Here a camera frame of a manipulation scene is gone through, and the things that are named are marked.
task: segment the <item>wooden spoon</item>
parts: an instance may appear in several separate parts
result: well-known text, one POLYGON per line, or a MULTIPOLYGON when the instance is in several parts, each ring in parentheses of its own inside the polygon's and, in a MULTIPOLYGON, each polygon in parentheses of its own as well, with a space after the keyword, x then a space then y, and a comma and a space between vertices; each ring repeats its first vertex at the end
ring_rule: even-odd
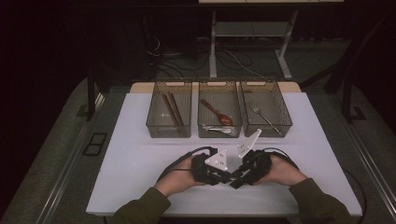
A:
POLYGON ((233 120, 230 117, 228 117, 227 115, 220 114, 219 111, 213 108, 213 106, 210 103, 208 103, 205 99, 202 99, 201 103, 206 105, 207 108, 209 108, 213 113, 215 113, 218 116, 219 121, 222 125, 233 126, 233 120))

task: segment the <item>person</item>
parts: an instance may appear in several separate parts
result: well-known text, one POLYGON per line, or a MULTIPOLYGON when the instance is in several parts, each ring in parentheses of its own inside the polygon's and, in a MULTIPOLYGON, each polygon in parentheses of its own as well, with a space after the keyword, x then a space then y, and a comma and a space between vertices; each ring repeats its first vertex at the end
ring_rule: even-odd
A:
MULTIPOLYGON (((133 200, 122 206, 111 218, 113 224, 157 223, 171 203, 167 199, 172 194, 186 189, 202 186, 196 182, 191 172, 192 157, 187 158, 149 188, 139 200, 133 200)), ((253 185, 275 182, 290 187, 297 201, 299 216, 304 224, 353 223, 347 208, 333 196, 325 194, 312 178, 308 178, 285 160, 271 155, 270 172, 253 185)))

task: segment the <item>chopsticks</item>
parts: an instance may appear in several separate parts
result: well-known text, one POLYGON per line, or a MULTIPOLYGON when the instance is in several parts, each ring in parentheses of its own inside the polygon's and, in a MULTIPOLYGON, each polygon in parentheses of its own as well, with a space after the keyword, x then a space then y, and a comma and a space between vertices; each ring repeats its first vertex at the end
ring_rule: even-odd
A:
POLYGON ((178 111, 178 108, 177 108, 174 94, 170 91, 168 92, 168 96, 169 96, 169 99, 170 99, 170 102, 172 105, 169 104, 168 97, 164 93, 161 93, 161 95, 163 96, 163 100, 165 101, 166 107, 168 108, 168 111, 169 111, 169 114, 171 115, 172 121, 176 125, 184 125, 183 119, 181 118, 180 112, 178 111))

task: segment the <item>dark green sleeve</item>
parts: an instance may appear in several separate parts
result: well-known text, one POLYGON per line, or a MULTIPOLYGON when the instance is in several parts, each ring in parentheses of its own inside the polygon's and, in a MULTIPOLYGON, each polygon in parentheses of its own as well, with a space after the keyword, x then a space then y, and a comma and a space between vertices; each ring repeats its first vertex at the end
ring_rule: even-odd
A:
POLYGON ((121 207, 111 218, 112 224, 155 224, 171 203, 155 188, 150 188, 139 200, 121 207))
POLYGON ((325 194, 312 178, 290 188, 297 201, 300 218, 307 223, 353 223, 343 203, 325 194))

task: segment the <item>white plastic part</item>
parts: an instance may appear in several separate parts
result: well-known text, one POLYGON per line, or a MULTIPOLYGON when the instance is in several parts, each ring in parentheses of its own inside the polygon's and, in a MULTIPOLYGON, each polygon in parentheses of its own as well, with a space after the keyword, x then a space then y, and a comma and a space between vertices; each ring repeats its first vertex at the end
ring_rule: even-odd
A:
POLYGON ((244 158, 248 152, 253 148, 254 144, 257 141, 257 138, 262 133, 261 129, 258 129, 254 134, 252 134, 242 145, 238 145, 238 157, 240 159, 244 158))
POLYGON ((215 167, 221 171, 227 171, 227 150, 216 153, 215 155, 207 158, 205 163, 212 167, 215 167))

